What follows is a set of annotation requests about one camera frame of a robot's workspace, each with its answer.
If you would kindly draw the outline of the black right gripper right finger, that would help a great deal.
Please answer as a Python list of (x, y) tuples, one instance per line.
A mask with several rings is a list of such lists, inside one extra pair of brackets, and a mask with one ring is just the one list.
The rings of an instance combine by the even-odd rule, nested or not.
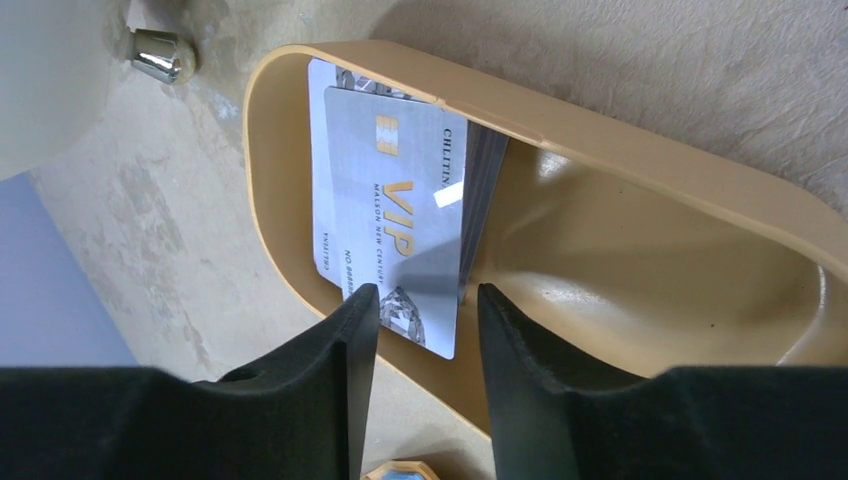
[(641, 378), (492, 284), (478, 332), (500, 479), (843, 479), (847, 372), (675, 367)]

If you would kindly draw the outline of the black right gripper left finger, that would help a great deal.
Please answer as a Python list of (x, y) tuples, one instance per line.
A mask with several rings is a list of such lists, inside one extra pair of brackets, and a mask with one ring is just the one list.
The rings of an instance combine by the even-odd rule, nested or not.
[(365, 284), (217, 381), (150, 367), (5, 368), (5, 479), (356, 479), (379, 328)]

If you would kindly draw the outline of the silver VIP credit card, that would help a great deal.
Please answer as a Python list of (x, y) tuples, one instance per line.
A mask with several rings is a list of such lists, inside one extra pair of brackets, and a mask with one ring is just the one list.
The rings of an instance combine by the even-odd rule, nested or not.
[(342, 294), (375, 285), (385, 328), (451, 360), (469, 123), (415, 100), (324, 99)]

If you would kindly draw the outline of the orange leather card holder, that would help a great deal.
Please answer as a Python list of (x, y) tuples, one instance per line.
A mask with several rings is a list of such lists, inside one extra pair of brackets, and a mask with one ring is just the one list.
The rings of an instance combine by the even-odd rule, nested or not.
[(361, 477), (362, 480), (439, 480), (440, 477), (423, 461), (385, 462)]

